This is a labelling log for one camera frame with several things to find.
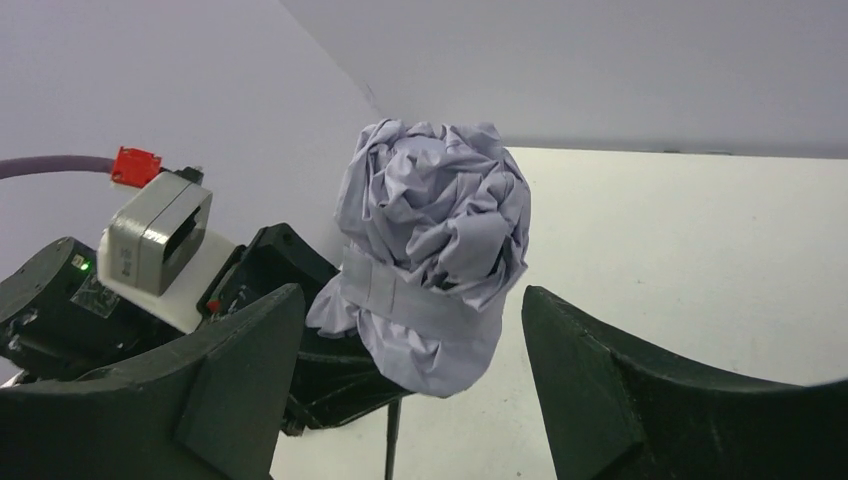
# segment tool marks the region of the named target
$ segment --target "white wall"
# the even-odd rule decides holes
[[[386,115],[513,145],[848,157],[844,0],[279,0]]]
[[[522,334],[527,285],[726,370],[848,376],[848,162],[512,152],[533,193],[530,270],[483,379],[404,400],[396,478],[555,478]],[[380,412],[281,438],[274,478],[382,478],[385,425]]]
[[[336,256],[341,173],[377,118],[275,0],[0,2],[0,158],[128,145],[202,165],[235,241],[286,221]],[[105,175],[0,182],[0,277],[61,236],[96,245],[126,199]]]

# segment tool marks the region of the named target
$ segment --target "crumpled fabric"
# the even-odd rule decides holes
[[[423,336],[403,325],[403,312],[386,318],[346,299],[339,274],[306,325],[325,337],[358,333],[381,374],[413,392],[444,398],[479,380],[501,336],[506,294],[527,269],[530,228],[529,186],[495,127],[384,120],[365,128],[334,219],[349,249],[460,300],[479,324],[470,338]]]

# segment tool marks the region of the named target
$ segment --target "cable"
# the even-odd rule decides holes
[[[0,180],[54,172],[111,173],[115,160],[86,155],[49,155],[0,160]]]

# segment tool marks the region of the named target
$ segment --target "metal rod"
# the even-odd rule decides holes
[[[386,428],[386,480],[395,475],[395,452],[400,432],[400,399],[389,404],[389,422]]]

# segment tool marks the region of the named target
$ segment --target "purple cable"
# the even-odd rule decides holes
[[[86,155],[47,155],[0,160],[0,180],[4,178],[54,172],[111,173],[115,160]]]

